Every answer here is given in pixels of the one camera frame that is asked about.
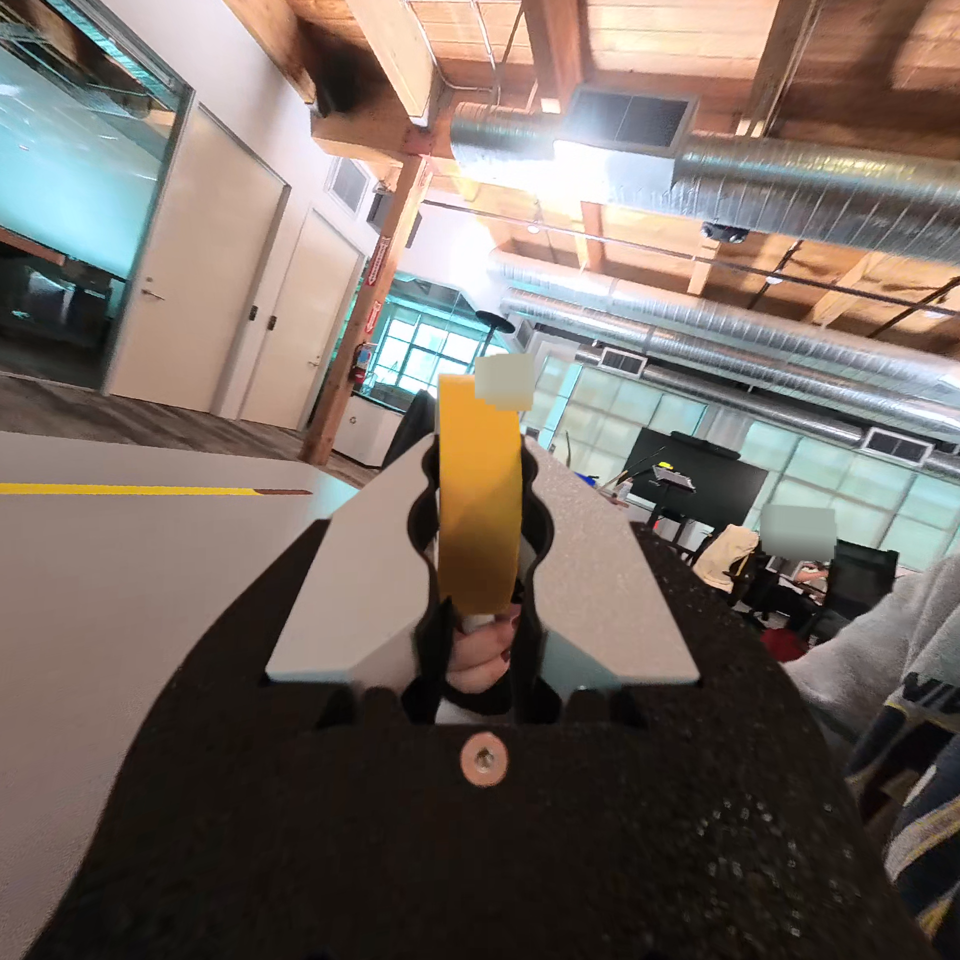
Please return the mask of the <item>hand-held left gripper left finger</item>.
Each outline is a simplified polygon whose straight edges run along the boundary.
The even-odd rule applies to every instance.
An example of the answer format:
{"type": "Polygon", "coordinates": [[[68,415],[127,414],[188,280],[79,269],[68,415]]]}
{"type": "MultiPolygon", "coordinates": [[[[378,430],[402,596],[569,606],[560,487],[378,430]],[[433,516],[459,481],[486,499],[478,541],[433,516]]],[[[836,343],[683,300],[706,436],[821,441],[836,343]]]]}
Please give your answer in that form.
{"type": "Polygon", "coordinates": [[[415,630],[436,599],[436,576],[410,521],[422,497],[436,506],[425,463],[437,440],[419,440],[330,516],[266,665],[272,683],[398,695],[414,684],[415,630]]]}

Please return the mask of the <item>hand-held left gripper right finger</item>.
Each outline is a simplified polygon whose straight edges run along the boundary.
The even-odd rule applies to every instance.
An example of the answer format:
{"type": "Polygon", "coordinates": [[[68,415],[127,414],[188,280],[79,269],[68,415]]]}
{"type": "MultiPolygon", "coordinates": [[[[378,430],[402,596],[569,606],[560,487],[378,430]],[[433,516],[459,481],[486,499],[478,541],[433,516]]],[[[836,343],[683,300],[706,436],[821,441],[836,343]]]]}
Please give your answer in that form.
{"type": "Polygon", "coordinates": [[[519,573],[534,678],[573,694],[694,687],[701,679],[626,511],[522,438],[519,573]]]}

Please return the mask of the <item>yellow tape roll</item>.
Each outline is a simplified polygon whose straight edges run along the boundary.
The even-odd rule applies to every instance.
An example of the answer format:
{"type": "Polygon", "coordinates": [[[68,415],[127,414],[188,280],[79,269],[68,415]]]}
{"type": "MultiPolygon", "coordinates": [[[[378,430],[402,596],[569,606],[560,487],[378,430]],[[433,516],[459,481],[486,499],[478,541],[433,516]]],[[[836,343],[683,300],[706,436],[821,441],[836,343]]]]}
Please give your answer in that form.
{"type": "Polygon", "coordinates": [[[522,534],[517,411],[476,395],[471,375],[438,379],[438,589],[462,618],[511,604],[522,534]]]}

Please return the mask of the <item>person's right forearm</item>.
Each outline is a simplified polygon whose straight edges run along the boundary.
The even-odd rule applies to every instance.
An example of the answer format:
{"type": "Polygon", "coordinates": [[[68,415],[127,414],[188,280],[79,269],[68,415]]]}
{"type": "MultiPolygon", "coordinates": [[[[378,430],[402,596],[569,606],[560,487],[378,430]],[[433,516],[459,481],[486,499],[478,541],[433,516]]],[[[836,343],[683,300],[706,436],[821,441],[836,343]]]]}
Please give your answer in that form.
{"type": "Polygon", "coordinates": [[[829,750],[846,761],[908,674],[958,685],[958,554],[897,579],[873,609],[783,670],[829,750]]]}

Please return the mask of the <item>person's right hand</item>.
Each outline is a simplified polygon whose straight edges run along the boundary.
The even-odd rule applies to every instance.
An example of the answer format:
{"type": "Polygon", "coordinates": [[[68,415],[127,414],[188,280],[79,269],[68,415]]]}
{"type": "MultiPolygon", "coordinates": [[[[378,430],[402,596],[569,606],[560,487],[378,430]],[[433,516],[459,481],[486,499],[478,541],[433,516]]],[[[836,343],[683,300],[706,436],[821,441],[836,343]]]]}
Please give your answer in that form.
{"type": "Polygon", "coordinates": [[[490,691],[507,673],[522,607],[496,614],[471,614],[454,630],[446,681],[465,695],[490,691]]]}

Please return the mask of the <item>beige jacket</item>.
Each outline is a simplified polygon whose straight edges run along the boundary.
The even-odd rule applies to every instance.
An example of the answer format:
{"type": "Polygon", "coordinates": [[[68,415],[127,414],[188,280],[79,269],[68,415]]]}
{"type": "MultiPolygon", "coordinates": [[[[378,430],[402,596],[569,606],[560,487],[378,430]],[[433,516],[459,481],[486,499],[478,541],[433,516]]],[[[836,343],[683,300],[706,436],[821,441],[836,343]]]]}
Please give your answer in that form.
{"type": "Polygon", "coordinates": [[[728,524],[698,548],[692,572],[706,586],[732,597],[740,572],[760,542],[757,531],[728,524]]]}

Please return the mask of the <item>white recycling cabinet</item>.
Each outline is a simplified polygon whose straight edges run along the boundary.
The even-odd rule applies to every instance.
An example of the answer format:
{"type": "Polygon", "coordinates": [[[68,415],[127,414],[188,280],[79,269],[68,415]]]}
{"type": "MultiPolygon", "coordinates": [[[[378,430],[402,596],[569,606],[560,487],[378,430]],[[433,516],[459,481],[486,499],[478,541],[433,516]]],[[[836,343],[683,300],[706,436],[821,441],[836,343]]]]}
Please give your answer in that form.
{"type": "Polygon", "coordinates": [[[363,467],[378,470],[402,417],[402,412],[354,393],[346,404],[332,450],[363,467]]]}

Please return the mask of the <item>dark jacket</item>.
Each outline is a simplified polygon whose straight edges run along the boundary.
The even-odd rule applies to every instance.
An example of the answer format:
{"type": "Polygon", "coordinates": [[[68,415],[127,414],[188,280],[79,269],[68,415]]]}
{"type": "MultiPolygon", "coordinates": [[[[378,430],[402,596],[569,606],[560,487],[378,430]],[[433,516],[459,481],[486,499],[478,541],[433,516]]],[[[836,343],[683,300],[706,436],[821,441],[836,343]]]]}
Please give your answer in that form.
{"type": "Polygon", "coordinates": [[[418,442],[431,437],[436,429],[436,416],[437,400],[434,395],[428,390],[418,391],[392,436],[381,471],[386,471],[418,442]]]}

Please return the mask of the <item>yellow tape line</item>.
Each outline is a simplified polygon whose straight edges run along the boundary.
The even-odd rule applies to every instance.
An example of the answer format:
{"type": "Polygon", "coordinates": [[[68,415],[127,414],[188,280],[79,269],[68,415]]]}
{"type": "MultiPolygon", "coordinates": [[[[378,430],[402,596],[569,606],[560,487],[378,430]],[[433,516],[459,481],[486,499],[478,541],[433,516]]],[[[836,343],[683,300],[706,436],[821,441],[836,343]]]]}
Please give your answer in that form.
{"type": "Polygon", "coordinates": [[[310,497],[308,489],[243,486],[138,486],[1,483],[2,496],[19,497],[310,497]]]}

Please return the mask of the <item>black mesh chair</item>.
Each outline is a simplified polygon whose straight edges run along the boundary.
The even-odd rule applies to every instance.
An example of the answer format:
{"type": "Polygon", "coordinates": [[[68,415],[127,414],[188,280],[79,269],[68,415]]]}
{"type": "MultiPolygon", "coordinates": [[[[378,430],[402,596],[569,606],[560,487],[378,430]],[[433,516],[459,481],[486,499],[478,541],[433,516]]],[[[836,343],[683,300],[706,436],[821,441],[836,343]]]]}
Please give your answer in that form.
{"type": "Polygon", "coordinates": [[[869,613],[891,593],[899,558],[895,550],[837,540],[822,604],[805,627],[804,637],[814,644],[829,641],[869,613]]]}

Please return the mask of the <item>white door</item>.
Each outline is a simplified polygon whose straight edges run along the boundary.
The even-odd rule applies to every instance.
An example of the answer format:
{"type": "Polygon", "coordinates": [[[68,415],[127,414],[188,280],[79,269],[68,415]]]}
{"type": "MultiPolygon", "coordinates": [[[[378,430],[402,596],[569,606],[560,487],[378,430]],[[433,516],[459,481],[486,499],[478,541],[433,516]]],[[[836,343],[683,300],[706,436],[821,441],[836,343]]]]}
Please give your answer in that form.
{"type": "Polygon", "coordinates": [[[244,422],[301,428],[354,291],[359,250],[318,210],[298,234],[241,403],[244,422]]]}
{"type": "Polygon", "coordinates": [[[127,297],[110,394],[219,408],[289,192],[208,110],[191,108],[127,297]]]}

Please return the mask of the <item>wooden pillar with signs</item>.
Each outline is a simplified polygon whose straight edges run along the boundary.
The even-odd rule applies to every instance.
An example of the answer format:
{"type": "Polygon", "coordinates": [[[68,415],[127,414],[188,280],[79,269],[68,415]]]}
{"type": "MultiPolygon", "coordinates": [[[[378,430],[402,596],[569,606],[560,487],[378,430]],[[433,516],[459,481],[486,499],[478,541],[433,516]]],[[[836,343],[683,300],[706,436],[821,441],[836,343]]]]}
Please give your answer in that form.
{"type": "Polygon", "coordinates": [[[430,159],[425,155],[411,155],[402,164],[390,209],[304,438],[300,459],[311,466],[325,466],[330,459],[354,390],[355,356],[363,345],[371,342],[432,175],[430,159]]]}

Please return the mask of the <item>black floor lamp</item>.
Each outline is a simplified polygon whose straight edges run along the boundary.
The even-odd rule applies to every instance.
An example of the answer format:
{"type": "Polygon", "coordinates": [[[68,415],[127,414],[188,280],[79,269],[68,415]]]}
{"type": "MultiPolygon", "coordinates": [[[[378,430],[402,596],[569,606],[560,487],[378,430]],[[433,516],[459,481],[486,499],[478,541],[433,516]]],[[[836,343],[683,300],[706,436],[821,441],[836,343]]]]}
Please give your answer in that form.
{"type": "Polygon", "coordinates": [[[494,338],[498,334],[506,334],[508,336],[513,336],[516,332],[516,327],[508,320],[495,312],[488,310],[476,310],[475,311],[476,320],[483,324],[486,327],[486,337],[482,343],[482,346],[478,349],[476,354],[476,359],[487,355],[488,348],[493,342],[494,338]]]}

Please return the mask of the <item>black wall screen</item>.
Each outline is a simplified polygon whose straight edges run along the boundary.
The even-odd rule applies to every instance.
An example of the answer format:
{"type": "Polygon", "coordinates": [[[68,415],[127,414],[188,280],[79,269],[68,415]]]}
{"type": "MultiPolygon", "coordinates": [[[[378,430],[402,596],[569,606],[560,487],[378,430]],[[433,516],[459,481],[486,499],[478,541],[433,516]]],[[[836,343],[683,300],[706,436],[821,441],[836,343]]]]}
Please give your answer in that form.
{"type": "Polygon", "coordinates": [[[724,447],[677,431],[669,435],[643,427],[625,462],[633,498],[655,507],[675,521],[701,523],[714,530],[742,525],[768,476],[767,470],[740,459],[724,447]],[[689,487],[662,484],[655,475],[666,464],[684,476],[689,487]]]}

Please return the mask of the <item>large silver air duct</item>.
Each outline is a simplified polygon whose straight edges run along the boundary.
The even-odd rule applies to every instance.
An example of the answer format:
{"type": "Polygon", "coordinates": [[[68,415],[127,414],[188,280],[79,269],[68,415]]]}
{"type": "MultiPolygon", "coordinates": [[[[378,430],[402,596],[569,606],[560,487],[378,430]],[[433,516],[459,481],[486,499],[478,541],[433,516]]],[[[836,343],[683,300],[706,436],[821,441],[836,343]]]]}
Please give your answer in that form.
{"type": "Polygon", "coordinates": [[[563,115],[459,103],[463,176],[538,197],[957,266],[958,163],[691,130],[697,98],[582,84],[563,115]]]}

